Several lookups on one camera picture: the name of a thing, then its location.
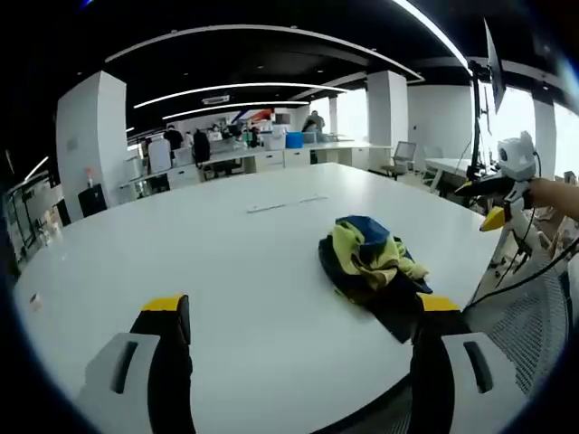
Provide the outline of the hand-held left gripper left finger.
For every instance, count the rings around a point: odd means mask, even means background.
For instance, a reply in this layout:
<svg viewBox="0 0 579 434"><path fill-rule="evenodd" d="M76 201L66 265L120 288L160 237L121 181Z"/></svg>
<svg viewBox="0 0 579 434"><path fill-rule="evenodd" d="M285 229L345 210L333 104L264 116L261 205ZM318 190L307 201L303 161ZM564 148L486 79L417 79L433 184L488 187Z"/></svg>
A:
<svg viewBox="0 0 579 434"><path fill-rule="evenodd" d="M155 298L94 356L76 404L100 433L194 433L189 297Z"/></svg>

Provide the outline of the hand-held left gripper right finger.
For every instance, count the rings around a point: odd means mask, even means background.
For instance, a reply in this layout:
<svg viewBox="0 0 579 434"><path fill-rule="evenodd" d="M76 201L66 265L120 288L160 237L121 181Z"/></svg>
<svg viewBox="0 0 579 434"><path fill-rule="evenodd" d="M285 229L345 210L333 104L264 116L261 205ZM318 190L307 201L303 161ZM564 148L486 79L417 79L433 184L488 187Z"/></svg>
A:
<svg viewBox="0 0 579 434"><path fill-rule="evenodd" d="M446 297L415 296L411 433L500 433L527 404L516 367Z"/></svg>

